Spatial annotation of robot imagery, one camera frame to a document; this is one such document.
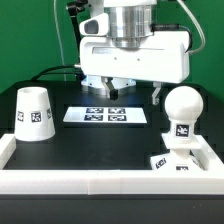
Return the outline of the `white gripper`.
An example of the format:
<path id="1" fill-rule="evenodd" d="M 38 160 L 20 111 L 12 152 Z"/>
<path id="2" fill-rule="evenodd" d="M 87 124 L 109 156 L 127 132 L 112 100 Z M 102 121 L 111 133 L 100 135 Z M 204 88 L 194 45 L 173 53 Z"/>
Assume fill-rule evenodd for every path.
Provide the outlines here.
<path id="1" fill-rule="evenodd" d="M 85 75 L 102 76 L 110 100 L 118 99 L 112 78 L 154 81 L 152 104 L 159 103 L 162 83 L 180 83 L 189 75 L 189 35 L 159 31 L 144 38 L 137 49 L 117 48 L 107 37 L 84 37 L 80 64 Z"/>

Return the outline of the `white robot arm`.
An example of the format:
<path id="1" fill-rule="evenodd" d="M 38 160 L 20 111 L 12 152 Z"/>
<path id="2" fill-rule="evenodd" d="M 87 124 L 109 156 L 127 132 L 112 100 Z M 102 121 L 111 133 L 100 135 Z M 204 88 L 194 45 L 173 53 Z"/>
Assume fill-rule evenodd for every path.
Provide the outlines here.
<path id="1" fill-rule="evenodd" d="M 103 12 L 80 24 L 80 66 L 109 99 L 129 80 L 180 83 L 189 75 L 190 31 L 154 22 L 157 0 L 103 0 Z"/>

